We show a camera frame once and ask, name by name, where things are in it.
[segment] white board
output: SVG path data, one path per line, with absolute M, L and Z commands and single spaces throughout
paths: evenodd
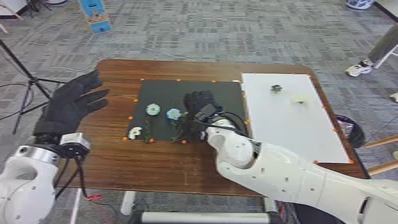
M 241 77 L 252 138 L 312 161 L 348 163 L 309 75 L 245 73 Z M 273 85 L 282 87 L 277 93 Z

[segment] gloved robot hand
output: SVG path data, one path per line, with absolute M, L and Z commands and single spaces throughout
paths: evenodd
M 76 131 L 85 115 L 108 104 L 103 99 L 108 90 L 88 93 L 103 84 L 97 75 L 94 70 L 74 78 L 53 93 L 33 128 L 37 144 L 56 144 L 60 136 Z
M 222 106 L 215 102 L 213 93 L 209 91 L 195 91 L 184 95 L 183 104 L 188 111 L 188 120 L 207 122 L 207 118 L 222 112 Z

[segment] brown table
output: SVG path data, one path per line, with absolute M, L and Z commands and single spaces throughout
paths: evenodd
M 218 175 L 215 150 L 206 144 L 181 145 L 170 142 L 143 144 L 142 141 L 122 140 L 140 79 L 231 81 L 241 78 L 245 72 L 309 74 L 334 127 L 339 130 L 312 70 L 302 65 L 136 60 L 103 60 L 97 69 L 103 88 L 110 89 L 110 104 L 88 115 L 79 126 L 92 142 L 92 152 L 85 161 L 87 188 L 257 196 Z M 353 163 L 321 164 L 321 166 L 353 177 L 366 178 L 355 152 L 342 137 L 341 141 Z

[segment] cable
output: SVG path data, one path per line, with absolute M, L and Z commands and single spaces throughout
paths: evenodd
M 229 131 L 234 131 L 236 134 L 239 134 L 241 136 L 245 136 L 245 133 L 243 133 L 236 128 L 229 128 L 229 127 L 222 127 L 222 126 L 211 125 L 211 124 L 200 122 L 199 120 L 193 120 L 193 122 L 199 123 L 199 124 L 200 124 L 202 126 L 206 126 L 206 127 L 213 127 L 213 128 L 225 129 L 225 130 L 229 130 Z
M 374 135 L 383 130 L 383 128 L 389 126 L 389 124 L 394 122 L 396 118 L 398 118 L 398 116 L 392 118 L 392 120 L 387 122 L 387 124 L 382 126 L 382 128 L 373 132 L 373 134 L 369 135 L 369 139 L 367 139 L 366 143 L 369 142 L 369 140 L 373 139 Z
M 64 164 L 64 167 L 62 167 L 62 170 L 60 170 L 60 173 L 58 173 L 56 180 L 53 182 L 53 187 L 56 187 L 56 185 L 58 185 L 58 181 L 60 181 L 60 178 L 64 176 L 67 166 L 69 166 L 69 159 L 65 159 L 65 164 Z
M 241 123 L 241 126 L 243 126 L 245 136 L 247 136 L 247 135 L 248 135 L 248 130 L 247 130 L 245 121 L 243 121 L 239 115 L 238 115 L 236 113 L 232 113 L 232 112 L 227 112 L 227 111 L 222 112 L 222 114 L 231 114 L 231 115 L 238 118 L 239 123 Z
M 60 188 L 60 190 L 58 190 L 58 192 L 56 192 L 55 200 L 58 199 L 58 196 L 60 196 L 60 194 L 64 193 L 64 190 L 65 190 L 65 188 L 67 188 L 67 186 L 69 186 L 69 184 L 71 184 L 71 181 L 72 181 L 76 175 L 78 175 L 78 169 L 74 170 L 74 173 L 72 173 L 72 175 L 71 175 L 71 178 L 69 178 L 69 180 L 65 181 L 64 187 Z
M 88 200 L 88 195 L 87 195 L 87 189 L 85 189 L 85 177 L 83 177 L 83 157 L 79 159 L 79 157 L 74 157 L 74 161 L 76 161 L 76 166 L 78 166 L 78 176 L 79 176 L 79 188 L 81 188 L 81 193 L 83 193 L 83 197 Z M 92 200 L 88 200 L 88 202 L 92 202 L 97 205 L 108 206 L 111 211 L 113 211 L 113 216 L 115 216 L 115 223 L 117 223 L 117 210 L 113 208 L 113 206 L 110 204 L 99 203 Z
M 10 84 L 5 84 L 5 85 L 1 85 L 0 86 L 0 88 L 1 87 L 7 87 L 7 86 L 24 86 L 26 88 L 28 88 L 28 86 L 24 85 L 24 84 L 21 84 L 21 83 L 10 83 Z M 33 102 L 33 90 L 32 90 L 32 88 L 28 89 L 28 93 L 30 93 L 30 100 L 28 100 L 28 103 L 23 105 L 23 108 L 21 108 L 21 110 L 30 106 L 30 104 L 32 104 L 32 102 Z M 0 121 L 3 120 L 3 119 L 7 119 L 8 117 L 12 117 L 16 114 L 19 113 L 19 110 L 14 112 L 14 113 L 10 113 L 7 116 L 3 116 L 1 118 L 0 118 Z

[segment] floor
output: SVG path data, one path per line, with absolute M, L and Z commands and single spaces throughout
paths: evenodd
M 53 7 L 51 12 L 42 9 L 33 18 L 24 14 L 23 21 L 1 20 L 10 34 L 0 33 L 0 38 L 33 75 L 62 81 L 83 74 L 104 58 L 303 64 L 318 75 L 334 112 L 362 125 L 367 139 L 378 139 L 396 134 L 398 128 L 398 121 L 390 122 L 398 104 L 387 99 L 398 90 L 398 60 L 390 58 L 382 68 L 358 78 L 342 71 L 366 57 L 394 22 L 374 7 L 355 12 L 342 2 L 104 0 L 111 32 L 92 35 L 74 0 Z M 1 53 L 0 58 L 0 85 L 26 83 Z M 0 116 L 17 110 L 23 92 L 21 86 L 0 88 Z M 35 91 L 32 105 L 42 100 Z M 37 116 L 39 110 L 24 115 L 16 135 L 8 129 L 14 117 L 0 121 L 1 161 L 28 140 Z M 392 159 L 392 151 L 394 145 L 357 149 L 366 167 Z M 374 178 L 398 180 L 398 171 Z M 119 209 L 122 192 L 101 191 L 101 194 Z M 69 223 L 72 203 L 74 190 L 69 190 L 46 223 Z M 263 209 L 252 198 L 165 193 L 140 193 L 136 204 L 152 211 L 261 212 Z M 111 218 L 111 210 L 81 201 L 76 223 L 104 223 Z M 120 215 L 117 223 L 126 223 Z

